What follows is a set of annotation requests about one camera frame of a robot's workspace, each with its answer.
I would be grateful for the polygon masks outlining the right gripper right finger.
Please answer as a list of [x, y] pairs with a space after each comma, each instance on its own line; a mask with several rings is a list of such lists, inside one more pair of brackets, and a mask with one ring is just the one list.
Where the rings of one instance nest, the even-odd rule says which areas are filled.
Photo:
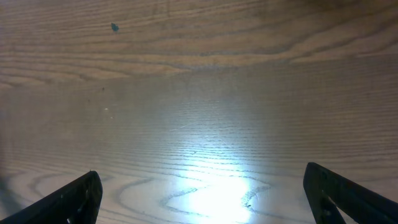
[[317, 224], [344, 223], [343, 211], [357, 223], [397, 223], [397, 203], [317, 163], [309, 162], [303, 187]]

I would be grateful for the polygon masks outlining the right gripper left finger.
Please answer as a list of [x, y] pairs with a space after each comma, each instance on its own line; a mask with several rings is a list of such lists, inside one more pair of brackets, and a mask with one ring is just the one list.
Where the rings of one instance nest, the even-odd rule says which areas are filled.
[[103, 196], [91, 170], [43, 199], [1, 220], [1, 224], [95, 224]]

